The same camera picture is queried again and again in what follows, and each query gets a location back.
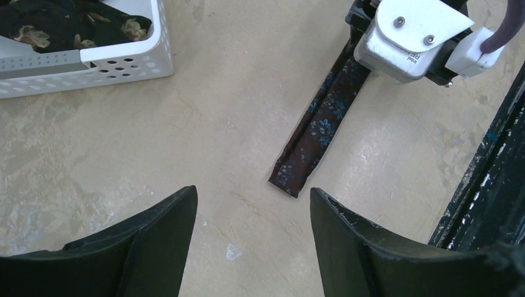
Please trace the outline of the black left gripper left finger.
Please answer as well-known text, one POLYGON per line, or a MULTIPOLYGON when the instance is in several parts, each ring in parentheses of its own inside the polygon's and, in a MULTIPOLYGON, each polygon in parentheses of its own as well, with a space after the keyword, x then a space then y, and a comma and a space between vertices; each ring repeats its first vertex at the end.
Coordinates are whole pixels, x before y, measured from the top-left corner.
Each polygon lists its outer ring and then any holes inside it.
POLYGON ((178 296, 198 195, 186 186, 57 251, 1 258, 2 296, 178 296))

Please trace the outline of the maroon blue floral tie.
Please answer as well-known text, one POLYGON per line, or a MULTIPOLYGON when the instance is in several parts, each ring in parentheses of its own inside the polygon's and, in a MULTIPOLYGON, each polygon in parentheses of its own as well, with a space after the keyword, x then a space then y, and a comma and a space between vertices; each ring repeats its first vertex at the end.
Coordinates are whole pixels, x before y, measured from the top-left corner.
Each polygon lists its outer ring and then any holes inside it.
POLYGON ((354 59, 356 45, 348 42, 336 59, 274 165, 269 182, 294 198, 320 163, 370 74, 354 59))

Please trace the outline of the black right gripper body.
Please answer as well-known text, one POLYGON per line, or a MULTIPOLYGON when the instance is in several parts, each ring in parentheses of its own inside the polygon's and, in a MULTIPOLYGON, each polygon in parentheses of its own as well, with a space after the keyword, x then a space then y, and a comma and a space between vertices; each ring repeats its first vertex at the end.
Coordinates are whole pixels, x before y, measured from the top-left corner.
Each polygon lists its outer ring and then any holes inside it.
MULTIPOLYGON (((466 17, 469 16, 467 0, 451 0, 443 2, 456 9, 466 17)), ((371 0, 354 1, 345 17, 345 21, 350 25, 352 32, 364 33, 367 30, 376 14, 376 7, 378 3, 379 1, 371 0)), ((427 79, 439 86, 452 86, 452 79, 457 76, 457 73, 445 68, 445 64, 448 58, 451 56, 453 49, 455 49, 458 43, 469 33, 470 29, 468 28, 452 37, 450 40, 444 42, 443 46, 440 48, 425 74, 427 79)))

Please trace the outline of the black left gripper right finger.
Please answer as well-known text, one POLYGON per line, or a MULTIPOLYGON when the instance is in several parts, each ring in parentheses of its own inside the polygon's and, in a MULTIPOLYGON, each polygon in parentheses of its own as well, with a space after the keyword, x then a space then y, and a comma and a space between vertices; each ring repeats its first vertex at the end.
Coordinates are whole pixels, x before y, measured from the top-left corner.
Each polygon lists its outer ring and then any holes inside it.
POLYGON ((524 247, 457 252, 393 233, 320 188, 310 218, 325 296, 523 296, 524 247))

